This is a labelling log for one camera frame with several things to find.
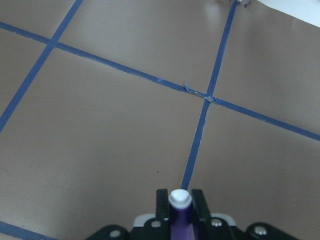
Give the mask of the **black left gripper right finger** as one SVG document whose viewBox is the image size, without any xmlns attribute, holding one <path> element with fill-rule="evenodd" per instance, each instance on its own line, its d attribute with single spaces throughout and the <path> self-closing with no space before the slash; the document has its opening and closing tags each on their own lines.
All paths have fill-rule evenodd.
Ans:
<svg viewBox="0 0 320 240">
<path fill-rule="evenodd" d="M 211 213 L 201 189 L 192 189 L 192 227 L 196 240 L 210 239 Z"/>
</svg>

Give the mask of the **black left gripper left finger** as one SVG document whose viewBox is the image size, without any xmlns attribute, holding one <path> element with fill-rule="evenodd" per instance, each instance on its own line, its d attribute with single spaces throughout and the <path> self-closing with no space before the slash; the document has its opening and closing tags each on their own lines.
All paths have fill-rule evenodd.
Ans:
<svg viewBox="0 0 320 240">
<path fill-rule="evenodd" d="M 158 189 L 156 191 L 156 211 L 155 219 L 157 221 L 170 221 L 171 207 L 167 189 Z"/>
</svg>

